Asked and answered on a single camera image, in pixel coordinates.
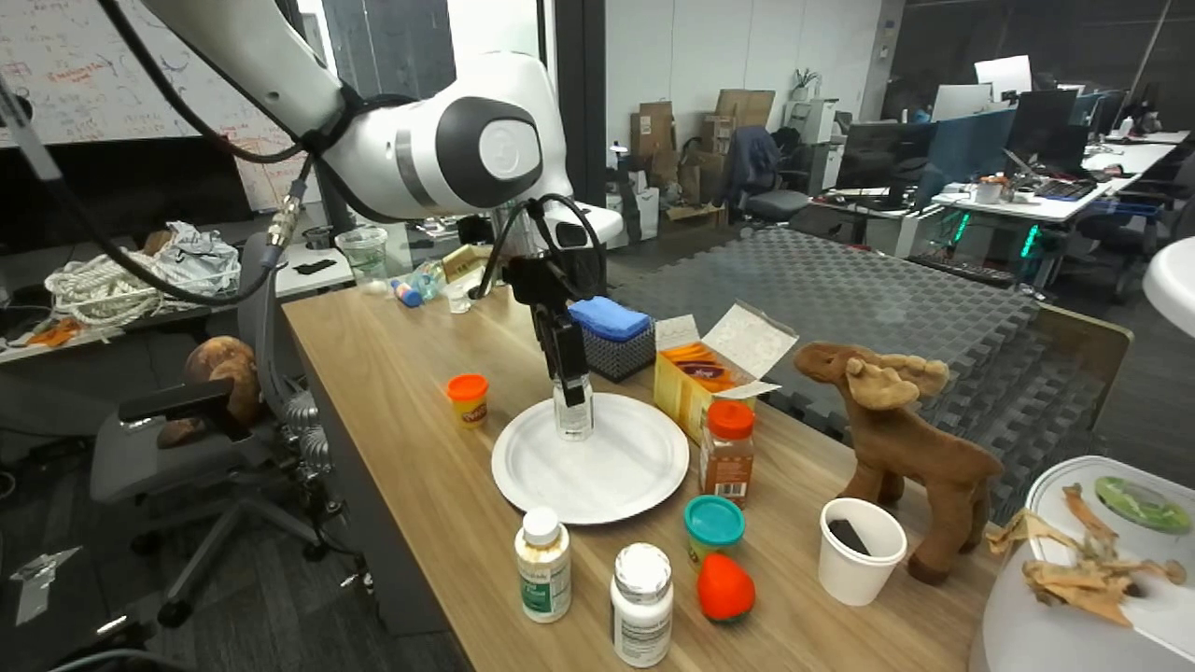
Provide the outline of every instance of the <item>white plate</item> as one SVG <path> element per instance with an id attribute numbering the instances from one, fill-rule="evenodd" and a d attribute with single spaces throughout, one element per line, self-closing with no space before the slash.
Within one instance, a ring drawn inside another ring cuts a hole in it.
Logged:
<path id="1" fill-rule="evenodd" d="M 497 437 L 488 466 L 514 508 L 558 508 L 569 527 L 605 527 L 675 494 L 687 437 L 656 407 L 605 394 L 593 396 L 593 435 L 569 437 L 547 401 Z"/>
<path id="2" fill-rule="evenodd" d="M 1087 508 L 1109 522 L 1119 542 L 1119 558 L 1129 559 L 1179 559 L 1188 571 L 1195 571 L 1195 533 L 1159 533 L 1148 527 L 1135 527 L 1129 520 L 1119 520 L 1115 510 L 1109 510 L 1097 497 L 1095 497 L 1095 483 L 1097 477 L 1129 477 L 1139 483 L 1160 497 L 1168 497 L 1171 504 L 1188 508 L 1188 517 L 1195 510 L 1195 494 L 1164 483 L 1159 473 L 1135 471 L 1129 463 L 1105 459 L 1105 457 L 1074 457 L 1066 459 L 1057 466 L 1048 466 L 1026 494 L 1026 508 L 1036 517 L 1043 517 L 1048 527 L 1082 537 L 1082 522 L 1067 510 L 1066 504 L 1066 484 L 1081 483 L 1082 484 L 1082 499 Z M 1031 537 L 1031 552 L 1047 563 L 1071 563 L 1074 552 L 1048 542 L 1048 537 Z M 1159 647 L 1179 655 L 1183 660 L 1195 660 L 1195 637 L 1190 637 L 1190 622 L 1195 622 L 1195 591 L 1190 586 L 1171 586 L 1171 581 L 1159 581 L 1159 578 L 1144 578 L 1148 581 L 1148 598 L 1129 598 L 1125 600 L 1125 616 L 1129 622 L 1153 637 Z"/>

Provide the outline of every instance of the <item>plastic bottle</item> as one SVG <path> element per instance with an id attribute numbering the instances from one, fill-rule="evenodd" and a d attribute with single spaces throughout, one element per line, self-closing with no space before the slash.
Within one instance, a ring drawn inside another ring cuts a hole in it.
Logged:
<path id="1" fill-rule="evenodd" d="M 712 401 L 702 440 L 702 489 L 744 499 L 753 471 L 753 407 L 744 401 Z"/>
<path id="2" fill-rule="evenodd" d="M 558 510 L 529 508 L 514 533 L 523 611 L 558 622 L 571 604 L 571 542 Z"/>
<path id="3" fill-rule="evenodd" d="M 656 547 L 627 547 L 608 578 L 614 651 L 631 667 L 654 667 L 672 647 L 672 563 Z"/>

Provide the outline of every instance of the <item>stuffed toy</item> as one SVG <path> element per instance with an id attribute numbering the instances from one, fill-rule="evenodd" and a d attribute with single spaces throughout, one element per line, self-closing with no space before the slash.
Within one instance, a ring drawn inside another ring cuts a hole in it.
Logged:
<path id="1" fill-rule="evenodd" d="M 260 416 L 258 405 L 258 362 L 253 350 L 232 335 L 213 335 L 187 354 L 187 384 L 232 382 L 227 417 L 235 426 L 253 426 Z M 156 443 L 179 447 L 209 435 L 205 417 L 172 417 L 161 426 Z"/>
<path id="2" fill-rule="evenodd" d="M 794 370 L 844 396 L 855 473 L 844 497 L 896 508 L 905 477 L 925 484 L 929 527 L 912 552 L 909 571 L 941 581 L 970 552 L 985 527 L 991 477 L 1002 459 L 941 435 L 917 417 L 915 405 L 936 396 L 947 367 L 936 360 L 873 354 L 844 344 L 808 344 Z"/>

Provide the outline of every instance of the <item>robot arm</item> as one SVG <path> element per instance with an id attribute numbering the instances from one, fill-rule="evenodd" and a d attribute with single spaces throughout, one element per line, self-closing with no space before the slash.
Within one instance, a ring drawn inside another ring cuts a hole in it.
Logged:
<path id="1" fill-rule="evenodd" d="M 589 428 L 584 335 L 569 300 L 600 291 L 600 270 L 571 262 L 600 254 L 617 229 L 584 229 L 569 207 L 558 89 L 535 56 L 497 54 L 431 100 L 364 107 L 273 0 L 144 0 L 144 9 L 315 148 L 359 212 L 397 219 L 514 211 L 505 275 L 535 315 L 560 428 L 574 437 Z"/>

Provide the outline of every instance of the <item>orange cup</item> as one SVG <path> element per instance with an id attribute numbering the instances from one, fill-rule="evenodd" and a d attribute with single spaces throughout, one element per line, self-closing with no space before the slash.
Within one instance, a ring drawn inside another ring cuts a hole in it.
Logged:
<path id="1" fill-rule="evenodd" d="M 447 382 L 447 401 L 456 417 L 462 423 L 486 417 L 486 394 L 488 394 L 488 382 L 483 374 L 456 374 Z"/>

